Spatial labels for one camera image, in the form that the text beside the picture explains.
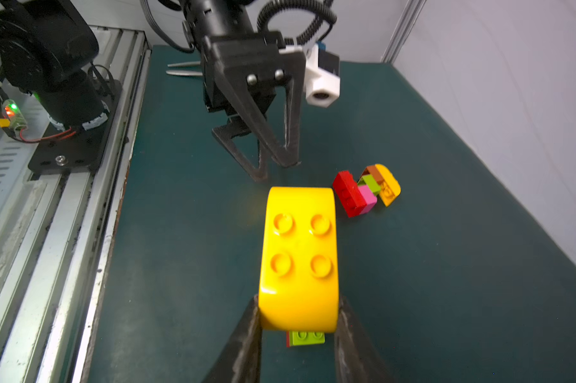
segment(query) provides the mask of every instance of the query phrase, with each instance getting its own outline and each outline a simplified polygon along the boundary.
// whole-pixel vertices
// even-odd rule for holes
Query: green lego brick
[[[290,332],[291,346],[308,346],[310,344],[323,344],[326,340],[324,333],[307,333],[303,331]]]
[[[373,193],[373,195],[378,195],[379,192],[382,191],[382,187],[379,186],[379,184],[376,182],[375,178],[373,178],[373,176],[370,174],[363,175],[362,177],[360,177],[360,180],[358,181],[358,185],[359,186],[362,186],[362,185],[368,186],[370,191]]]

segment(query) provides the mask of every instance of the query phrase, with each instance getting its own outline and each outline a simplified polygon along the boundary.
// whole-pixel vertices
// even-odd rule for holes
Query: red lego brick
[[[339,196],[339,201],[349,218],[355,217],[366,207],[364,197],[358,190],[358,185],[347,170],[339,172],[333,181],[333,189]]]

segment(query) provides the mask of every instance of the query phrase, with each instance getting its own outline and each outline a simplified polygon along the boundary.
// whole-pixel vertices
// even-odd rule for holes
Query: large yellow duplo brick
[[[332,189],[269,191],[258,307],[267,330],[335,331],[339,274]]]

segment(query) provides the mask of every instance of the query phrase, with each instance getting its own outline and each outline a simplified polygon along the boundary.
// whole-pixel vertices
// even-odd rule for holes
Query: bolt
[[[250,86],[256,85],[258,83],[258,77],[255,74],[247,75],[247,84]]]
[[[59,166],[64,166],[67,164],[67,158],[65,156],[58,156],[56,157],[56,164]]]
[[[284,71],[282,71],[281,69],[277,69],[277,70],[275,71],[275,79],[276,79],[277,81],[279,81],[279,80],[281,80],[281,79],[283,79],[283,78],[284,78]]]

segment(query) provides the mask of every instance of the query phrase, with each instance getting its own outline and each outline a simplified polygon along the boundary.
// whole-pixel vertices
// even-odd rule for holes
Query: white wall
[[[576,264],[576,0],[428,0],[395,66]]]
[[[144,30],[152,44],[164,44],[148,27],[139,0],[71,0],[83,18],[91,25],[123,27]],[[256,28],[256,18],[268,0],[257,0],[247,8]],[[337,24],[325,39],[328,50],[346,61],[379,62],[384,55],[394,27],[399,21],[407,0],[335,0],[332,8],[337,14]],[[157,0],[149,0],[158,25],[175,42],[185,44],[181,12],[171,11]],[[295,37],[313,20],[305,11],[286,11],[269,24],[283,35]],[[320,29],[320,35],[326,29]]]

